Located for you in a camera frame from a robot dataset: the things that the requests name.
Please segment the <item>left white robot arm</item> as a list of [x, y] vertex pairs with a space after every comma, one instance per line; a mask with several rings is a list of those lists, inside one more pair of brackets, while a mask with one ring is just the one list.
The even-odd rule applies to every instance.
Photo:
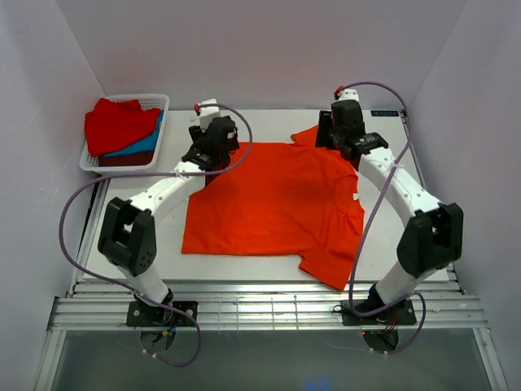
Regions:
[[[205, 128], [189, 128], [192, 145], [173, 169], [145, 191], [127, 199], [115, 197], [107, 204], [98, 251], [136, 290], [141, 314], [153, 324], [164, 325], [173, 315], [173, 294], [154, 266], [156, 227], [177, 206], [214, 178], [212, 171], [227, 168], [230, 154], [239, 149], [237, 127], [230, 116], [214, 116]], [[140, 295], [150, 298], [143, 300]]]

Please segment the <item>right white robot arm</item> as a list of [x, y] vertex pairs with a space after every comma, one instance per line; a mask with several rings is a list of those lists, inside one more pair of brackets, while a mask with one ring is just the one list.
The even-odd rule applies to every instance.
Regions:
[[361, 105], [354, 98], [338, 99], [320, 112], [315, 144], [336, 150], [369, 179], [380, 192], [377, 201], [387, 201], [404, 226], [395, 265], [364, 301], [349, 305], [358, 318], [387, 323], [421, 282], [461, 257], [462, 208], [431, 195], [399, 165], [380, 134], [366, 132]]

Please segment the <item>orange t shirt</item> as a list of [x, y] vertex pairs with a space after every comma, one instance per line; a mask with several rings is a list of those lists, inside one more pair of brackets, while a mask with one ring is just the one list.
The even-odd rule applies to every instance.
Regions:
[[182, 253], [300, 257], [299, 268], [346, 286], [363, 231], [358, 176], [317, 128], [289, 143], [241, 143], [247, 157], [188, 201]]

